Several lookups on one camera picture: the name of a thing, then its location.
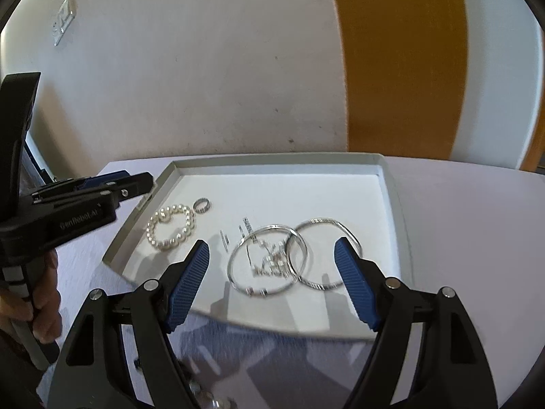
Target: pearl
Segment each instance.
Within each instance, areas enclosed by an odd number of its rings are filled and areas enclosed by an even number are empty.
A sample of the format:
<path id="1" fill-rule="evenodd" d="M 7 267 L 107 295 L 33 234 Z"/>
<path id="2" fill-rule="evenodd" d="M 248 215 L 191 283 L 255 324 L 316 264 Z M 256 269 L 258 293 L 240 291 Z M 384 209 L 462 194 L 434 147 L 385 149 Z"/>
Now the pearl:
<path id="1" fill-rule="evenodd" d="M 170 220 L 170 214 L 167 213 L 167 211 L 164 208 L 161 208 L 161 210 L 159 211 L 159 221 L 166 223 L 169 220 Z"/>

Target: white table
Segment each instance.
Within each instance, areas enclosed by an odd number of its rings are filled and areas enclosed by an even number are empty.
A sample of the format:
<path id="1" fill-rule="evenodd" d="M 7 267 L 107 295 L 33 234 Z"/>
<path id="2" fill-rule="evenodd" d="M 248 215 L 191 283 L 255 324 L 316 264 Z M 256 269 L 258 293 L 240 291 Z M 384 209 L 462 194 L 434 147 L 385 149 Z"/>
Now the white table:
<path id="1" fill-rule="evenodd" d="M 158 176 L 170 161 L 113 162 L 102 173 L 125 169 Z M 502 404 L 545 344 L 545 177 L 450 161 L 388 157 L 388 163 L 407 222 L 415 288 L 456 289 L 484 345 Z M 61 341 L 91 289 L 131 290 L 101 259 L 137 201 L 124 202 L 115 223 L 58 249 Z"/>

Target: blue gripper pad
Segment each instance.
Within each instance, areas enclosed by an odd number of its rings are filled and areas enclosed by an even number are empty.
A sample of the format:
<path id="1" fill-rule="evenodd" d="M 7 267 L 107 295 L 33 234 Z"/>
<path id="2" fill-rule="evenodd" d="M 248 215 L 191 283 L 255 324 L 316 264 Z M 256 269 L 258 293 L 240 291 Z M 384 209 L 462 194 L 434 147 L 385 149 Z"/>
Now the blue gripper pad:
<path id="1" fill-rule="evenodd" d="M 349 244 L 348 240 L 337 240 L 333 252 L 335 264 L 359 319 L 367 323 L 369 329 L 376 332 L 380 318 L 375 307 L 375 296 L 356 264 L 353 250 L 347 247 Z"/>
<path id="2" fill-rule="evenodd" d="M 130 173 L 126 170 L 118 170 L 117 172 L 111 172 L 109 174 L 99 175 L 96 177 L 89 177 L 85 180 L 82 185 L 77 189 L 81 191 L 82 189 L 87 189 L 90 187 L 97 187 L 101 184 L 105 184 L 108 181 L 117 180 L 118 178 L 130 177 Z"/>
<path id="3" fill-rule="evenodd" d="M 203 243 L 193 254 L 193 258 L 187 259 L 189 265 L 182 273 L 178 284 L 172 289 L 168 297 L 168 315 L 165 324 L 170 331 L 182 324 L 189 313 L 195 295 L 201 286 L 203 277 L 210 262 L 210 249 Z"/>

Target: gray handle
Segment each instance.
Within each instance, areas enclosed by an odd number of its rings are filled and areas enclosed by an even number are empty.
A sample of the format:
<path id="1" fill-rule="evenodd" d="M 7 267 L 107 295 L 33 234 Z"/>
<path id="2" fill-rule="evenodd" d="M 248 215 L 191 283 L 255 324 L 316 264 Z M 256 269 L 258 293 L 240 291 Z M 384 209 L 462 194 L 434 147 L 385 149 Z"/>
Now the gray handle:
<path id="1" fill-rule="evenodd" d="M 44 257 L 38 257 L 31 262 L 21 265 L 3 268 L 4 279 L 8 289 L 23 300 L 32 303 L 34 318 L 37 311 L 32 300 L 32 291 L 37 281 L 42 277 L 46 269 Z M 34 366 L 41 371 L 53 364 L 59 356 L 59 346 L 56 342 L 43 345 L 32 334 L 32 322 L 12 320 L 12 326 L 21 343 L 31 357 Z"/>

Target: human hand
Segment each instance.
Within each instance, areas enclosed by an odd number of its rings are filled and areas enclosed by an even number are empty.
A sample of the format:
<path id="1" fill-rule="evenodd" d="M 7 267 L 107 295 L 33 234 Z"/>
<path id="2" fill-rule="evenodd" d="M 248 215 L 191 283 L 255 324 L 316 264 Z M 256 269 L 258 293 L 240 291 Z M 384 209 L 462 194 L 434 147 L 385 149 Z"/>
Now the human hand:
<path id="1" fill-rule="evenodd" d="M 53 342 L 62 332 L 62 318 L 59 314 L 61 294 L 57 291 L 57 252 L 45 255 L 46 270 L 36 284 L 32 298 L 37 313 L 34 315 L 31 303 L 23 301 L 13 292 L 0 289 L 0 327 L 12 333 L 9 319 L 33 321 L 32 332 L 42 344 Z"/>

